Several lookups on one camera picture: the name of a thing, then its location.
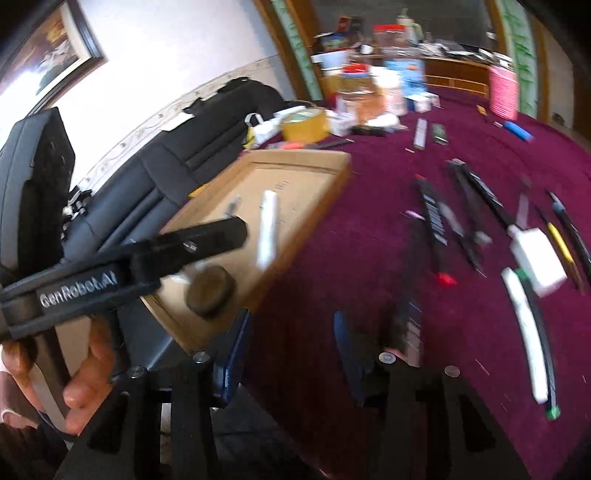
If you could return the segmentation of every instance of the plastic container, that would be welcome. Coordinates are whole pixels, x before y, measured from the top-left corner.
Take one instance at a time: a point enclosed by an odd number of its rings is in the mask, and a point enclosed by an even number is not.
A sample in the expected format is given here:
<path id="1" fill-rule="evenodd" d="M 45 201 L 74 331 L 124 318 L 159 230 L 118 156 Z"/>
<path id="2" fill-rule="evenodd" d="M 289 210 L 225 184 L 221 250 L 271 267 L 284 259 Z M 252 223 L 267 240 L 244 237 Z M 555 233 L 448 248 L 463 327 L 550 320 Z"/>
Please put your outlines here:
<path id="1" fill-rule="evenodd" d="M 398 72 L 384 67 L 374 67 L 372 78 L 384 100 L 384 111 L 396 116 L 407 114 L 407 105 L 402 94 L 402 82 Z"/>
<path id="2" fill-rule="evenodd" d="M 339 113 L 353 115 L 359 125 L 385 113 L 384 100 L 369 75 L 368 65 L 345 65 L 341 81 L 337 100 Z"/>
<path id="3" fill-rule="evenodd" d="M 517 120 L 519 82 L 517 74 L 509 69 L 490 67 L 491 112 L 506 120 Z"/>
<path id="4" fill-rule="evenodd" d="M 337 50 L 327 53 L 319 53 L 312 55 L 312 63 L 322 64 L 322 69 L 332 69 L 335 67 L 342 67 L 349 62 L 349 50 Z"/>
<path id="5" fill-rule="evenodd" d="M 427 91 L 423 53 L 416 47 L 383 48 L 384 66 L 400 75 L 402 94 L 417 95 Z"/>
<path id="6" fill-rule="evenodd" d="M 380 48 L 407 45 L 406 27 L 403 25 L 374 25 L 374 40 Z"/>

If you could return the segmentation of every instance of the framed picture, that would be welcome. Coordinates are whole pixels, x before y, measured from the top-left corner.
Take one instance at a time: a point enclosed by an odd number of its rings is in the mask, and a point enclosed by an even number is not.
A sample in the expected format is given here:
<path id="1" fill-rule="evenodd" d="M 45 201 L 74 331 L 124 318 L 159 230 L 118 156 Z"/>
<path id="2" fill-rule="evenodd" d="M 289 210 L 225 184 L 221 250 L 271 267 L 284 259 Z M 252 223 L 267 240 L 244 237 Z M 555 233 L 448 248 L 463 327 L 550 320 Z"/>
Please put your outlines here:
<path id="1" fill-rule="evenodd" d="M 103 61 L 76 0 L 51 0 L 0 59 L 0 145 L 13 124 L 50 105 Z"/>

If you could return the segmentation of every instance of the finger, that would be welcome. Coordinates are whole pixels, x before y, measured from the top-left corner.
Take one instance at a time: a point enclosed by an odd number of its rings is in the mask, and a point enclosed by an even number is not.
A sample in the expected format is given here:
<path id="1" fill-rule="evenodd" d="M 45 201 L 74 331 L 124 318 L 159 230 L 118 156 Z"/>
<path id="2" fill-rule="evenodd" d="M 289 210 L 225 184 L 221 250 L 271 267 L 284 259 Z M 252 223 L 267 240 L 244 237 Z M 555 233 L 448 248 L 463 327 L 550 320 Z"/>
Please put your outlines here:
<path id="1" fill-rule="evenodd" d="M 64 389 L 66 405 L 70 408 L 86 406 L 109 384 L 110 377 L 111 369 L 90 353 Z"/>
<path id="2" fill-rule="evenodd" d="M 8 370 L 8 372 L 14 378 L 18 388 L 29 403 L 33 405 L 37 410 L 45 412 L 43 404 L 35 390 L 33 389 L 33 383 L 29 377 L 29 372 L 33 367 L 33 363 L 27 354 L 27 350 L 24 345 L 20 342 L 5 342 L 3 343 L 2 349 L 2 363 Z"/>
<path id="3" fill-rule="evenodd" d="M 115 352 L 111 348 L 111 331 L 107 322 L 95 317 L 90 324 L 88 347 L 92 354 L 112 369 L 115 364 Z"/>
<path id="4" fill-rule="evenodd" d="M 86 427 L 92 416 L 111 392 L 112 385 L 107 385 L 102 391 L 97 392 L 93 400 L 83 408 L 73 408 L 66 416 L 66 432 L 71 435 L 79 435 Z"/>

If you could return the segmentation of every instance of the screw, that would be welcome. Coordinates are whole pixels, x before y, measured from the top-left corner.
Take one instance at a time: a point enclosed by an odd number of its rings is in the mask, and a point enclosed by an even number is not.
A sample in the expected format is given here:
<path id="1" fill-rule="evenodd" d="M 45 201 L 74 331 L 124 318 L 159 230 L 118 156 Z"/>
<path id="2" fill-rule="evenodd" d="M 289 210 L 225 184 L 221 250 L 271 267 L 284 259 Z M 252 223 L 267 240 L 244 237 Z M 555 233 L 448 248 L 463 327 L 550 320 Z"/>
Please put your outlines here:
<path id="1" fill-rule="evenodd" d="M 205 364 L 209 362 L 210 358 L 211 357 L 205 350 L 201 350 L 200 352 L 197 352 L 195 355 L 193 355 L 193 362 L 196 364 Z"/>
<path id="2" fill-rule="evenodd" d="M 445 367 L 443 369 L 443 371 L 445 372 L 445 374 L 448 377 L 451 377 L 451 378 L 457 378 L 460 376 L 460 369 L 458 367 L 456 367 L 455 365 L 448 365 L 447 367 Z"/>
<path id="3" fill-rule="evenodd" d="M 143 377 L 146 374 L 146 369 L 140 365 L 136 365 L 135 367 L 131 367 L 127 370 L 127 376 L 130 378 L 139 378 Z"/>
<path id="4" fill-rule="evenodd" d="M 381 354 L 379 354 L 378 359 L 383 364 L 390 365 L 396 361 L 396 355 L 390 352 L 382 352 Z"/>
<path id="5" fill-rule="evenodd" d="M 185 243 L 183 243 L 183 246 L 190 254 L 194 254 L 197 251 L 197 245 L 195 245 L 195 242 L 192 242 L 191 240 L 187 240 Z"/>

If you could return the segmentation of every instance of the white charger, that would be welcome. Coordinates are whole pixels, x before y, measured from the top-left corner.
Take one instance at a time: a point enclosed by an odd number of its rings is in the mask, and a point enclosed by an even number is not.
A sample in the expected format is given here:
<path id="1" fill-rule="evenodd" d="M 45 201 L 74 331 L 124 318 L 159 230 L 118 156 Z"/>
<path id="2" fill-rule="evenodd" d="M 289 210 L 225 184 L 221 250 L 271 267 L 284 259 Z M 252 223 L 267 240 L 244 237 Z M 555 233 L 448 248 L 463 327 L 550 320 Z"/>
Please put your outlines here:
<path id="1" fill-rule="evenodd" d="M 545 297 L 558 290 L 567 275 L 545 233 L 539 228 L 522 231 L 511 225 L 507 234 L 513 239 L 511 252 L 530 279 L 534 292 Z"/>

